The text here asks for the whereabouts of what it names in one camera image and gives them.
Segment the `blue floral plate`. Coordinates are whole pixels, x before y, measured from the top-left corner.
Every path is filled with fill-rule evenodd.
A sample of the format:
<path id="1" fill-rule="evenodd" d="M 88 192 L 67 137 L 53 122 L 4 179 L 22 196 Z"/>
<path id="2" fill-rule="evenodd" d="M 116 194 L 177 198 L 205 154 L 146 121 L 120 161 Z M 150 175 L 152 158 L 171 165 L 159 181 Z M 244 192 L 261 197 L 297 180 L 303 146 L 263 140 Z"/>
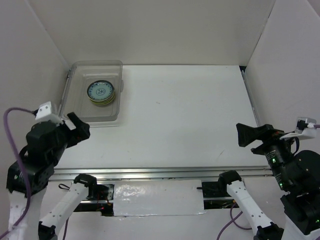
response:
<path id="1" fill-rule="evenodd" d="M 87 90 L 90 100 L 103 101 L 108 99 L 115 92 L 114 86 L 107 80 L 98 80 L 91 83 Z"/>

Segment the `lime green plate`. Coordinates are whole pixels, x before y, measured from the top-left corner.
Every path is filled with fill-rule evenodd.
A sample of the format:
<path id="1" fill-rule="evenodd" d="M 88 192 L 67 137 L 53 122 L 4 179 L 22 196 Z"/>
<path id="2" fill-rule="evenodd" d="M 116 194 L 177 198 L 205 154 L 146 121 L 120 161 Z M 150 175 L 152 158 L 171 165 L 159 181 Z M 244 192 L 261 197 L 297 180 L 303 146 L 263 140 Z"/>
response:
<path id="1" fill-rule="evenodd" d="M 112 104 L 114 102 L 113 99 L 108 100 L 108 101 L 101 101 L 101 102 L 97 102 L 97 101 L 91 101 L 95 106 L 98 107 L 102 107 L 102 106 L 107 106 L 109 104 Z"/>

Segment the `cream plate with floral marks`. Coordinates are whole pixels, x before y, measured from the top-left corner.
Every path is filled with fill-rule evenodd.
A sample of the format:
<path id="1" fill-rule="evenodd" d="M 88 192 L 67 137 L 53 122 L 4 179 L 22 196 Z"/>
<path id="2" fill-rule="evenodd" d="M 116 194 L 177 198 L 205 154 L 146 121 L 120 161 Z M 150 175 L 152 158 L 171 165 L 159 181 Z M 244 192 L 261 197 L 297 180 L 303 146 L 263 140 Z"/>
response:
<path id="1" fill-rule="evenodd" d="M 96 100 L 92 100 L 90 99 L 90 101 L 94 101 L 94 102 L 104 102 L 104 101 L 109 101 L 109 100 L 114 100 L 116 98 L 116 93 L 114 92 L 108 99 L 105 100 L 101 100 L 101 101 L 96 101 Z"/>

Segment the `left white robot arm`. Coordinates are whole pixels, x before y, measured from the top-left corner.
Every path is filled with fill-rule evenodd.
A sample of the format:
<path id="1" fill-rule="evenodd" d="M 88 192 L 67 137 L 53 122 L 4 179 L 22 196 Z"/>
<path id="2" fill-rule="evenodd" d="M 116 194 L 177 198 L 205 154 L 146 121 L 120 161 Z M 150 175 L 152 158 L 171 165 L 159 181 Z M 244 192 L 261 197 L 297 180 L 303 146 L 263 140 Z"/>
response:
<path id="1" fill-rule="evenodd" d="M 38 123 L 26 134 L 26 146 L 18 151 L 9 129 L 6 130 L 16 161 L 9 167 L 6 188 L 25 200 L 10 202 L 9 229 L 0 238 L 4 240 L 56 240 L 58 234 L 80 202 L 97 197 L 96 177 L 81 173 L 73 181 L 62 200 L 44 217 L 40 208 L 49 183 L 64 151 L 89 139 L 90 126 L 74 113 L 68 113 L 74 129 L 64 120 L 50 113 L 33 115 Z"/>

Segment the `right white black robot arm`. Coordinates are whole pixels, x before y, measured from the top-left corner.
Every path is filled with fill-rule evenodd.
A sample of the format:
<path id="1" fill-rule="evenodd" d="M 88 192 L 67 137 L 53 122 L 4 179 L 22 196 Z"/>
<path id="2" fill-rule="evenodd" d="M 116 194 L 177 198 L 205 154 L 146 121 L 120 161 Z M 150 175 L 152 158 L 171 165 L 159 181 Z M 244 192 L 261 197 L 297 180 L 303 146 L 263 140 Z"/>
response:
<path id="1" fill-rule="evenodd" d="M 292 144 L 313 139 L 319 125 L 299 118 L 295 130 L 285 133 L 270 124 L 251 127 L 236 124 L 238 145 L 246 147 L 254 141 L 255 155 L 265 156 L 279 188 L 286 194 L 280 200 L 284 207 L 285 227 L 278 227 L 260 209 L 235 170 L 218 177 L 218 191 L 231 196 L 248 220 L 255 240 L 318 240 L 320 238 L 320 155 L 312 150 L 291 151 Z"/>

